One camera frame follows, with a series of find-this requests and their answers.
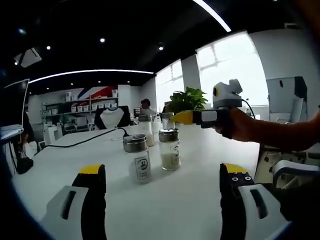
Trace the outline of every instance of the glass jar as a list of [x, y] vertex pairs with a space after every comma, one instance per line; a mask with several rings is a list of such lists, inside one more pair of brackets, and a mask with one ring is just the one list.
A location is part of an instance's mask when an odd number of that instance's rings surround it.
[[122, 143], [124, 151], [130, 156], [129, 176], [139, 184], [150, 182], [151, 166], [146, 135], [125, 136]]
[[159, 131], [161, 166], [163, 170], [175, 171], [180, 168], [180, 140], [176, 128]]
[[151, 115], [139, 115], [139, 126], [142, 134], [146, 135], [146, 143], [148, 147], [155, 145], [155, 138], [152, 128], [152, 116]]
[[162, 116], [163, 129], [174, 129], [175, 128], [175, 123], [170, 120], [170, 118], [174, 116], [173, 112], [164, 112], [161, 114], [161, 116]]

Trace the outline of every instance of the monitor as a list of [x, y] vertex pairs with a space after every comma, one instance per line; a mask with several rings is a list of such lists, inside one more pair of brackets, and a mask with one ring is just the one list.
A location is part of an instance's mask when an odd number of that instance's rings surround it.
[[137, 118], [140, 115], [140, 107], [135, 107], [133, 109], [133, 116]]
[[0, 89], [0, 127], [23, 125], [28, 84], [25, 79]]

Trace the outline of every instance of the metal jar lid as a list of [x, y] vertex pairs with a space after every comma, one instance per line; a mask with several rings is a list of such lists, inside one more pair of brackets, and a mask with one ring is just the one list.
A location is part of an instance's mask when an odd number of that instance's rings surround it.
[[151, 122], [152, 115], [139, 115], [138, 120], [139, 122]]
[[179, 130], [177, 128], [167, 128], [159, 130], [159, 141], [162, 143], [179, 140]]
[[124, 151], [127, 153], [142, 152], [148, 148], [147, 136], [144, 134], [125, 136], [122, 144]]
[[163, 119], [170, 119], [173, 117], [175, 114], [173, 112], [163, 112], [161, 113], [161, 116]]

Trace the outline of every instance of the potted plant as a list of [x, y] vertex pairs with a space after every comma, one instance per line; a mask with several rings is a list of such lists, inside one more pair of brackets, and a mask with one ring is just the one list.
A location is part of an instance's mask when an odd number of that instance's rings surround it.
[[186, 110], [202, 110], [208, 100], [204, 98], [204, 92], [200, 89], [194, 89], [186, 87], [185, 92], [175, 91], [170, 96], [171, 102], [168, 105], [168, 109], [174, 114], [180, 113]]

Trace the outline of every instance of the ceiling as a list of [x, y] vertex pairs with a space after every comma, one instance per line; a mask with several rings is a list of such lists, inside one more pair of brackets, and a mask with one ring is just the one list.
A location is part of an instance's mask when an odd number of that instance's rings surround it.
[[[64, 72], [94, 69], [157, 73], [227, 35], [220, 24], [192, 0], [19, 2], [5, 9], [0, 57], [1, 84]], [[293, 22], [273, 0], [207, 0], [232, 32], [283, 28]], [[14, 57], [35, 48], [42, 60], [23, 68]], [[131, 72], [77, 73], [29, 85], [32, 94], [70, 88], [129, 84], [141, 86], [153, 75]]]

